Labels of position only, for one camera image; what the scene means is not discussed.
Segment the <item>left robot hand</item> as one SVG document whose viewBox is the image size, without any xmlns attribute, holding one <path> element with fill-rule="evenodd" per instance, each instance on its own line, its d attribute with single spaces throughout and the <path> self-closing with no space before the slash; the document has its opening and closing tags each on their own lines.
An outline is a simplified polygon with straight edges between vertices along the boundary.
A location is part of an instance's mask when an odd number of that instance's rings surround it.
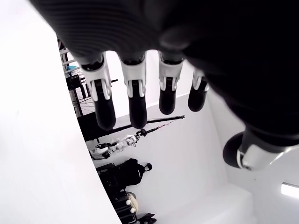
<svg viewBox="0 0 299 224">
<path fill-rule="evenodd" d="M 296 0 L 34 0 L 79 63 L 98 125 L 115 125 L 105 53 L 116 52 L 131 124 L 147 119 L 146 52 L 159 53 L 159 107 L 170 114 L 183 61 L 194 66 L 188 106 L 212 88 L 244 123 L 224 161 L 259 170 L 299 147 L 299 3 Z"/>
</svg>

